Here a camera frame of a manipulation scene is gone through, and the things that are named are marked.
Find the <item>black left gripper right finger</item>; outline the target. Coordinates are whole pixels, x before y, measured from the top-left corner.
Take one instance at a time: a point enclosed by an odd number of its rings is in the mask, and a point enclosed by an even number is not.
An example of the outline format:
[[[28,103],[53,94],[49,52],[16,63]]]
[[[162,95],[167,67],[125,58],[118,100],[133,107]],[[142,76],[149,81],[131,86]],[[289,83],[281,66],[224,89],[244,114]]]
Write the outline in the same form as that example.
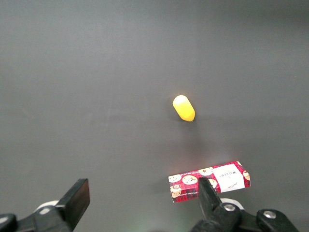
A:
[[[207,178],[198,181],[198,199],[204,219],[192,232],[297,232],[288,217],[275,209],[262,209],[256,215],[246,212],[231,199],[223,202]]]

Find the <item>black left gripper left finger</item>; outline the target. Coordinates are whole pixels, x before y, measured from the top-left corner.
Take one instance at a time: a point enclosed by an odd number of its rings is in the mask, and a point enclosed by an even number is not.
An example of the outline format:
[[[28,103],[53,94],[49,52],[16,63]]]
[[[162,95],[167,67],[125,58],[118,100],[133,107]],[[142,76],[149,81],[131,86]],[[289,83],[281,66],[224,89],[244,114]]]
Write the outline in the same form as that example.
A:
[[[17,222],[18,232],[72,232],[90,204],[88,179],[77,182],[57,201],[45,203]]]

